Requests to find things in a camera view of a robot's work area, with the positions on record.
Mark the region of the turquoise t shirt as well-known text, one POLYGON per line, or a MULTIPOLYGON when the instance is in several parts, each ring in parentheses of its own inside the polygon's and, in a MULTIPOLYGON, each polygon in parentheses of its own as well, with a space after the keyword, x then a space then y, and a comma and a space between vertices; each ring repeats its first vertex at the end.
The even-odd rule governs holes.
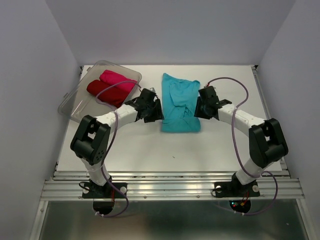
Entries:
POLYGON ((195 117, 200 82, 175 78, 167 73, 162 75, 161 97, 164 133, 198 133, 200 120, 195 117))

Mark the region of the clear plastic bin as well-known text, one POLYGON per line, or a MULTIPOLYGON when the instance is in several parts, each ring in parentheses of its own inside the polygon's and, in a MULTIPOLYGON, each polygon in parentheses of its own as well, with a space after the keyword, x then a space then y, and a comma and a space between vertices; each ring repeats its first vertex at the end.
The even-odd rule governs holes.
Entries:
POLYGON ((111 104, 104 105, 96 102, 95 96, 87 91, 88 85, 98 80, 105 70, 113 71, 137 82, 142 79, 142 75, 135 70, 106 60, 99 60, 94 65, 83 68, 79 83, 65 95, 58 107, 58 112, 79 123, 86 115, 97 117, 115 110, 116 108, 111 104))

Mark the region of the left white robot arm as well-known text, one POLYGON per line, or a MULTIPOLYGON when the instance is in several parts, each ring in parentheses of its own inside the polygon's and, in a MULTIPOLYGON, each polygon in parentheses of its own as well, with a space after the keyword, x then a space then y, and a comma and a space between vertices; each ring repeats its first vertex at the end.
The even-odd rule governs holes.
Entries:
POLYGON ((142 89, 138 97, 125 102, 114 111, 82 118, 70 149, 85 165, 89 179, 95 184, 95 193, 100 197, 111 193, 111 184, 108 182, 111 176, 104 164, 112 142, 109 140, 110 134, 116 135, 121 127, 140 120, 152 123, 163 119, 160 99, 153 90, 147 88, 142 89))

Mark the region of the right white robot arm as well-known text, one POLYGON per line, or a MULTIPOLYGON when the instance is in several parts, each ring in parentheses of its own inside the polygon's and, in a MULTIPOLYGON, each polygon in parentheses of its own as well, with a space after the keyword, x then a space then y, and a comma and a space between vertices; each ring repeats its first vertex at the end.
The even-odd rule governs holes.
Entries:
POLYGON ((202 119, 216 119, 231 125, 232 142, 236 156, 235 130, 248 137, 249 160, 243 164, 239 160, 240 170, 235 180, 230 182, 231 192, 242 195, 248 190, 248 184, 259 178, 266 168, 279 161, 289 152, 281 125, 275 118, 263 119, 239 110, 231 101, 220 100, 214 87, 200 89, 194 116, 202 119))

